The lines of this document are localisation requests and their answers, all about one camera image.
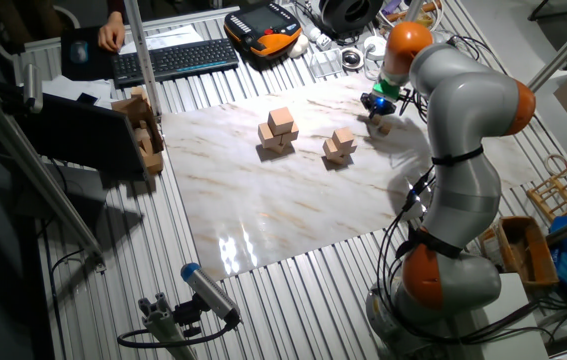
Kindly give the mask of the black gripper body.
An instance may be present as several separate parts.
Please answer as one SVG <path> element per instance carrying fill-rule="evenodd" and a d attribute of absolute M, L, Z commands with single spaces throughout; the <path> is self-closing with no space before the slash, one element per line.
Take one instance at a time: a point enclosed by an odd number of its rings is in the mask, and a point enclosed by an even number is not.
<path fill-rule="evenodd" d="M 394 114 L 396 111 L 396 100 L 385 94 L 375 92 L 362 93 L 360 101 L 364 108 L 374 112 L 375 115 Z"/>

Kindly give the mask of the bare person hand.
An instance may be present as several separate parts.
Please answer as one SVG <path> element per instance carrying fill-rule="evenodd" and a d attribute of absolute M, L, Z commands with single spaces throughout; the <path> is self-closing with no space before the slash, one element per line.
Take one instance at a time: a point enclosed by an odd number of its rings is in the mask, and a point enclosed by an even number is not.
<path fill-rule="evenodd" d="M 105 25 L 98 33 L 98 45 L 100 48 L 117 53 L 123 46 L 125 39 L 125 26 L 123 16 L 120 12 L 114 11 Z"/>

